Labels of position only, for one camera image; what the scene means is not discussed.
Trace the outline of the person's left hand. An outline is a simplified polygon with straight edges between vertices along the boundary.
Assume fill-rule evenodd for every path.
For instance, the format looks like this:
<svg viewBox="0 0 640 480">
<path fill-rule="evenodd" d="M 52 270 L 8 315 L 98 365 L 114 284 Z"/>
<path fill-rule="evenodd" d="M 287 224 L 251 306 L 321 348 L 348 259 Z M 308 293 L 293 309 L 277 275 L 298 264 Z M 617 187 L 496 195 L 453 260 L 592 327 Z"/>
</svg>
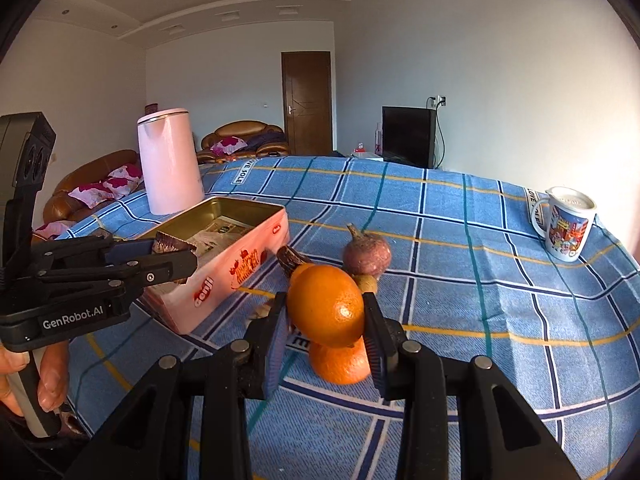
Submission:
<svg viewBox="0 0 640 480">
<path fill-rule="evenodd" d="M 61 341 L 44 349 L 40 362 L 40 383 L 37 396 L 38 402 L 45 412 L 56 410 L 66 398 L 68 362 L 70 362 L 69 345 L 67 341 Z M 29 355 L 27 352 L 15 353 L 1 347 L 1 403 L 17 416 L 22 416 L 23 411 L 17 403 L 8 377 L 24 370 L 28 363 Z"/>
</svg>

